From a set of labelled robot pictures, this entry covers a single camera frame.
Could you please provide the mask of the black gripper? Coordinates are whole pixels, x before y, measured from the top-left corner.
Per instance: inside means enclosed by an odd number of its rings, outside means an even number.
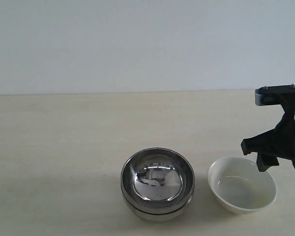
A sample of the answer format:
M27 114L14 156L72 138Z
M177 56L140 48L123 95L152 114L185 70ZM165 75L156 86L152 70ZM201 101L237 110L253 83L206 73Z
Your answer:
M279 166L277 158L291 160L295 167L295 103L280 106L284 113L274 129L243 139L240 144L244 155L257 153L259 172Z

